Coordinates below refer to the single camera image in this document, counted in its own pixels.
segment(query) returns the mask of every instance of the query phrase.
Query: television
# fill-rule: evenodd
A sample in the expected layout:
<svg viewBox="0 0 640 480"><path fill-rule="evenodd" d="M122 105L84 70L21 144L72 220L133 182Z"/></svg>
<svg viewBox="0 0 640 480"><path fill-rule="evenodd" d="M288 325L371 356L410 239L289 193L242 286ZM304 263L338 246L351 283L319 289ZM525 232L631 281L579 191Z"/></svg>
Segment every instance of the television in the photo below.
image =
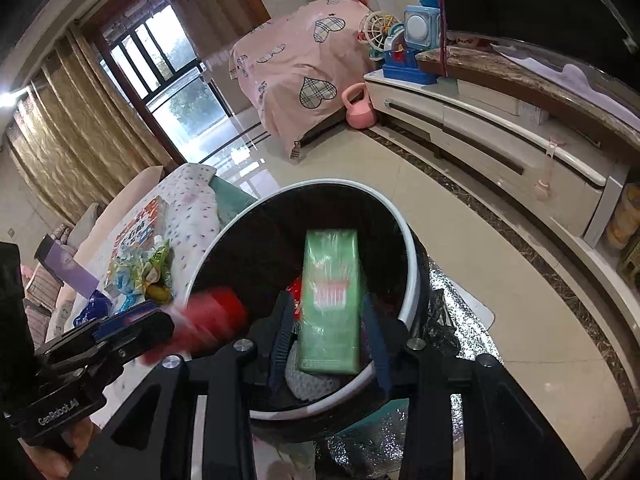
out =
<svg viewBox="0 0 640 480"><path fill-rule="evenodd" d="M447 28L454 36L469 33L542 47L640 92L640 0L444 0L444 4Z"/></svg>

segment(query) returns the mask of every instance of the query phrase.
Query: teal cloth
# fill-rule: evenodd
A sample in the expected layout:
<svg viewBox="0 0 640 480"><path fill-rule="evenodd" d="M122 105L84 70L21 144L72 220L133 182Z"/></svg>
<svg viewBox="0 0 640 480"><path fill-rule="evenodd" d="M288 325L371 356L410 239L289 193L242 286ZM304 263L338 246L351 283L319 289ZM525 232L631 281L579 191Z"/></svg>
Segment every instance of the teal cloth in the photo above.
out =
<svg viewBox="0 0 640 480"><path fill-rule="evenodd" d="M218 176L209 181L209 187L216 193L220 229L224 229L238 214L256 202L253 196Z"/></svg>

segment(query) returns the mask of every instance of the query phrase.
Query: trash can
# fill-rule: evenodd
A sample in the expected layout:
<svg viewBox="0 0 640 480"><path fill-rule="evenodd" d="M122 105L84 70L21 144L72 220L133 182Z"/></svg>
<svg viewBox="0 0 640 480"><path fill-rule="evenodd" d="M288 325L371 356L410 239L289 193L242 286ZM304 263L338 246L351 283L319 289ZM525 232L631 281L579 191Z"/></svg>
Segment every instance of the trash can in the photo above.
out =
<svg viewBox="0 0 640 480"><path fill-rule="evenodd" d="M430 293L424 247L385 196L349 180L300 182L249 206L206 251L189 293L229 286L247 308L251 324L268 316L278 294L302 275L306 232L328 229L357 231L367 290L384 297L411 328L418 304L421 310ZM374 376L369 362L339 390L316 401L292 394L274 405L249 399L253 431L304 442L343 430L386 402Z"/></svg>

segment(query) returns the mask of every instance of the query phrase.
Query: silver foil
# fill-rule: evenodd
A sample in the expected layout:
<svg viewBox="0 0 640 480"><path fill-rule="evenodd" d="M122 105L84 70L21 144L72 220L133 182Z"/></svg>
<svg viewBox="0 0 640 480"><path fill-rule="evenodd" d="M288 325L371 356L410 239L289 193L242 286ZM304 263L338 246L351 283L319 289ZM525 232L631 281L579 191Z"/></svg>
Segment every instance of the silver foil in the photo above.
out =
<svg viewBox="0 0 640 480"><path fill-rule="evenodd" d="M488 330L469 308L453 282L436 263L429 259L431 290L444 290L449 315L460 341L458 357L474 359L480 354L500 354ZM383 406L364 421L325 439L331 459L353 478L378 478L400 469L408 411L407 400ZM462 439L462 398L451 396L454 445Z"/></svg>

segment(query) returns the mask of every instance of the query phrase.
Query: white drawer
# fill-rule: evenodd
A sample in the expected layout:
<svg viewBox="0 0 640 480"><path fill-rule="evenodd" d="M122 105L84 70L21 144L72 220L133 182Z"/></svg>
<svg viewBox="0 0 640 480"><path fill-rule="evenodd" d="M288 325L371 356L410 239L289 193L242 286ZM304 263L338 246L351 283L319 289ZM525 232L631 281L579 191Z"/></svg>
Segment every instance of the white drawer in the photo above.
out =
<svg viewBox="0 0 640 480"><path fill-rule="evenodd" d="M550 197L541 202L534 185L543 176L546 154L515 134L444 105L441 130L431 142L484 174L537 216L551 216L571 234L582 236L601 189L554 160Z"/></svg>
<svg viewBox="0 0 640 480"><path fill-rule="evenodd" d="M371 102L376 110L431 133L442 126L444 105L422 95L367 81Z"/></svg>

